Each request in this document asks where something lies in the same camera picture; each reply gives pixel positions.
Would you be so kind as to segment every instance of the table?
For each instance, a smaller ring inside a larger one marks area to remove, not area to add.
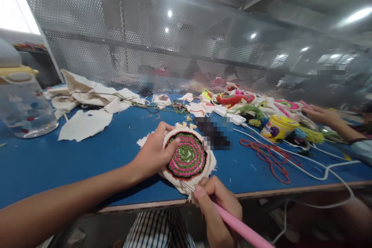
[[[179,95],[170,95],[174,100]],[[68,114],[71,118],[77,109]],[[34,139],[18,139],[0,123],[0,208],[4,208],[28,196],[65,184],[86,179],[129,163],[139,152],[137,140],[154,131],[160,121],[174,125],[185,121],[184,115],[161,111],[149,113],[146,109],[130,107],[114,114],[105,130],[94,137],[75,141],[57,141],[58,129],[50,134]],[[290,184],[282,184],[272,174],[269,165],[260,160],[254,151],[239,144],[239,139],[247,138],[236,131],[227,132],[232,140],[229,151],[215,151],[217,175],[228,189],[239,198],[300,193],[304,191],[342,188],[340,181],[330,175],[326,181],[318,181],[294,167],[286,168],[290,173]],[[341,156],[341,152],[328,143],[319,147]],[[325,165],[336,164],[337,158],[314,150],[315,160]],[[324,171],[301,159],[303,168],[313,175],[324,176]],[[352,164],[334,168],[352,187],[372,184],[371,167]],[[159,175],[143,181],[139,185],[119,193],[104,201],[101,212],[131,210],[155,206],[169,206],[185,203],[185,196]]]

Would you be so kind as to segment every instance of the ceiling light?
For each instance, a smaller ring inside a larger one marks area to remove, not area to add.
[[[357,11],[356,13],[352,14],[350,17],[348,17],[345,21],[345,23],[351,23],[354,21],[357,21],[359,19],[362,19],[363,17],[366,17],[372,12],[372,8],[365,8],[363,10]]]

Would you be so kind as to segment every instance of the table edge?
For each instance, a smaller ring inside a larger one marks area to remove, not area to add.
[[[349,182],[347,183],[351,188],[361,187],[372,185],[372,180],[367,181],[357,181],[357,182]],[[258,192],[249,192],[249,193],[241,193],[236,194],[236,197],[240,200],[242,199],[249,199],[249,198],[262,198],[267,196],[277,196],[277,195],[287,195],[287,194],[295,194],[295,193],[305,193],[311,191],[319,191],[319,190],[338,190],[345,188],[343,183],[334,183],[334,184],[327,184],[327,185],[316,185],[316,186],[306,186],[306,187],[298,187],[298,188],[288,188],[288,189],[278,189],[278,190],[268,190],[268,191],[258,191]],[[112,212],[119,212],[119,211],[133,211],[133,210],[140,210],[140,209],[153,209],[156,207],[169,207],[169,206],[177,206],[181,204],[190,203],[187,199],[181,200],[169,200],[169,201],[155,201],[149,203],[134,203],[131,205],[115,205],[115,206],[108,206],[98,210],[96,213],[112,213]]]

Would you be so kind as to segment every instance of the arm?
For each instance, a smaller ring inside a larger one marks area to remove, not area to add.
[[[243,211],[234,193],[229,191],[217,176],[212,176],[210,179],[203,177],[195,185],[194,196],[198,200],[200,209],[207,222],[209,245],[223,248],[238,247],[240,236],[223,222],[209,197],[211,196],[215,203],[241,221]]]
[[[164,131],[174,127],[161,122],[136,158],[110,172],[52,189],[0,210],[2,247],[36,247],[63,226],[115,193],[152,176],[173,156],[179,142],[163,149]]]
[[[307,117],[314,122],[329,126],[332,130],[336,131],[344,140],[353,142],[358,139],[365,139],[366,137],[361,133],[349,127],[337,112],[332,110],[323,109],[311,105],[314,110],[302,109],[306,112]]]

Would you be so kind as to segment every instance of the striped pants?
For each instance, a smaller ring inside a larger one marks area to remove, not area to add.
[[[176,208],[143,211],[129,231],[124,248],[195,248],[195,243],[184,226]]]

